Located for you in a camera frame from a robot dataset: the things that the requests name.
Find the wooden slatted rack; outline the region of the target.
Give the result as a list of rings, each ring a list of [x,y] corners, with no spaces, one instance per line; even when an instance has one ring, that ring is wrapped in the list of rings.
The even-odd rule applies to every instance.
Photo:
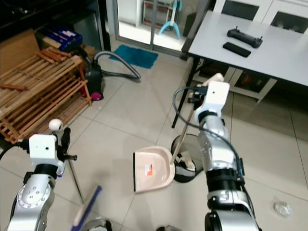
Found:
[[[9,143],[50,131],[48,123],[72,121],[91,106],[79,55],[44,49],[0,76],[0,133]]]

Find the grey robot left foot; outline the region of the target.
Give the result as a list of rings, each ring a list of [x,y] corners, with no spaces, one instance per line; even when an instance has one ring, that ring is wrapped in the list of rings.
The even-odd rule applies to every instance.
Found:
[[[110,220],[97,218],[94,220],[94,226],[90,228],[90,231],[114,231],[114,227]]]

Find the blue printed box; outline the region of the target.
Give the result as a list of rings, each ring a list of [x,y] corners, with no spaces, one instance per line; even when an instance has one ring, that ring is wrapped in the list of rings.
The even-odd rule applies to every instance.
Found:
[[[38,29],[43,44],[62,52],[71,52],[83,44],[83,37],[68,28],[45,26]]]

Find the brown wooden board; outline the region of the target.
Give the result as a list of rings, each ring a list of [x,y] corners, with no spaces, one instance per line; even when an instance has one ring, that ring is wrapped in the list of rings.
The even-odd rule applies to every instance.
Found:
[[[33,29],[26,29],[0,43],[0,83],[7,80],[11,69],[28,60],[40,51]]]

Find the grey robot foot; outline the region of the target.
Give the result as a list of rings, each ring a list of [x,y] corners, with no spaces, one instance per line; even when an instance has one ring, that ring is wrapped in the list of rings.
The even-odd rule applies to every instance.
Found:
[[[94,226],[90,228],[90,231],[114,231],[114,227],[110,220],[97,218],[94,220]]]
[[[158,227],[155,231],[182,231],[182,230],[172,225],[166,225],[163,227]]]

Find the pink long-handled dustpan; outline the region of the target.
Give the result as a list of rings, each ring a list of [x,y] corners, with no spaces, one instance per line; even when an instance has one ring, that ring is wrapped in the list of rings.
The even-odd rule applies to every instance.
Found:
[[[192,88],[206,86],[209,82],[224,82],[224,75],[216,73],[202,84],[197,84]],[[180,135],[179,144],[182,143],[184,136],[188,134],[188,127],[199,129],[201,132],[208,133],[208,130],[200,125],[202,117],[206,115],[217,116],[212,112],[203,112],[197,115],[193,108],[191,117],[186,119],[178,114],[178,118],[185,122],[183,132]],[[172,154],[171,150],[161,146],[151,146],[141,148],[133,153],[133,189],[134,193],[143,193],[154,191],[168,186],[174,180],[175,165],[174,157],[177,153]]]

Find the black desk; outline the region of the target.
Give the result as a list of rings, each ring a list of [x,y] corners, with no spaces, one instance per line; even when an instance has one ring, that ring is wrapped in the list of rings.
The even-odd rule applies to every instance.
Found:
[[[111,36],[105,29],[106,0],[0,0],[0,42],[40,27],[55,16],[90,6],[94,6],[101,26],[102,47],[110,51]]]

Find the blue broom with white knob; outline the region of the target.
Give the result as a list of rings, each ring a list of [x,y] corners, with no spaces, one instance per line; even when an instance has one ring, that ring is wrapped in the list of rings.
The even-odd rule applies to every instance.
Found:
[[[59,139],[59,147],[60,145],[62,145],[61,137],[63,134],[63,129],[65,127],[67,126],[64,126],[63,122],[60,119],[52,119],[49,122],[49,129],[53,132],[53,134],[57,135]],[[81,207],[75,215],[75,218],[71,224],[70,231],[90,231],[90,228],[94,226],[94,220],[96,220],[96,218],[90,218],[90,214],[92,214],[92,210],[95,206],[95,200],[97,199],[97,196],[102,192],[102,188],[100,186],[97,186],[95,187],[93,192],[90,192],[90,194],[84,194],[83,190],[80,187],[79,180],[77,179],[77,172],[74,166],[74,162],[75,161],[70,160],[64,161],[70,171],[75,190],[77,191],[81,202]]]

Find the black mesh waste bin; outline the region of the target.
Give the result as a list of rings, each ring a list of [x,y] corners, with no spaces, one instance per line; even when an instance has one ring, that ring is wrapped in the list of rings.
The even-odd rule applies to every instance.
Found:
[[[181,144],[181,136],[172,141],[171,152],[177,153],[174,157],[174,180],[179,183],[191,182],[203,171],[202,151],[198,137],[186,134]]]

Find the black flat phone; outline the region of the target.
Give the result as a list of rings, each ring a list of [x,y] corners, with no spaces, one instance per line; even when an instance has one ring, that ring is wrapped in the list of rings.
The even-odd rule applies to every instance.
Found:
[[[251,51],[241,48],[240,46],[231,42],[224,43],[222,47],[244,58],[247,58],[251,54]]]

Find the crumpled clear plastic scrap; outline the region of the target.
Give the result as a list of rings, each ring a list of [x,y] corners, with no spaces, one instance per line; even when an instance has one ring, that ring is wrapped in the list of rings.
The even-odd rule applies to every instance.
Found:
[[[290,218],[294,214],[292,207],[286,202],[274,202],[272,207],[275,213],[284,218]]]

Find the light blue plastic stand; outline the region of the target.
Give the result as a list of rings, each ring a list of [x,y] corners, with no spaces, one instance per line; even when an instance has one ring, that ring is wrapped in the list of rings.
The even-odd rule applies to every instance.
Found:
[[[173,0],[171,18],[167,22],[165,22],[165,24],[163,24],[163,26],[160,28],[160,30],[158,31],[159,36],[162,35],[165,29],[171,27],[172,30],[176,31],[178,40],[182,39],[180,35],[180,29],[176,22],[176,13],[182,11],[182,7],[183,7],[182,0]]]

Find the grey table with black legs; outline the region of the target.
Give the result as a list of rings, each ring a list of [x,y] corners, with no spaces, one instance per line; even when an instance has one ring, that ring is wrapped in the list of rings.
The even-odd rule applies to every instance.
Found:
[[[231,42],[231,38],[226,35],[227,31],[235,27],[244,33],[265,38],[260,48],[251,49],[247,58],[223,48],[224,43]],[[308,86],[308,32],[300,34],[213,11],[206,11],[202,22],[195,23],[192,29],[196,33],[187,38],[182,48],[182,52],[193,57],[187,86],[198,72],[200,60],[226,64],[237,70],[264,75],[277,81]]]

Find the black game controller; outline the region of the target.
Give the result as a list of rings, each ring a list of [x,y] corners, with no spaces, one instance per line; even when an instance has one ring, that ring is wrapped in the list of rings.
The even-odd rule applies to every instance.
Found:
[[[251,35],[241,32],[237,26],[234,29],[229,29],[229,31],[227,31],[227,36],[240,40],[255,49],[260,48],[263,42],[262,37],[252,37]]]

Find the blue floor mat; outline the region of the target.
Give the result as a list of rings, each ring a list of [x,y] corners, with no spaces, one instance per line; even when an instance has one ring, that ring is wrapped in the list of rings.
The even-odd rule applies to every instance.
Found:
[[[127,63],[148,70],[154,66],[159,56],[158,53],[146,51],[145,49],[133,48],[127,45],[120,45],[114,50],[114,53],[126,60]]]

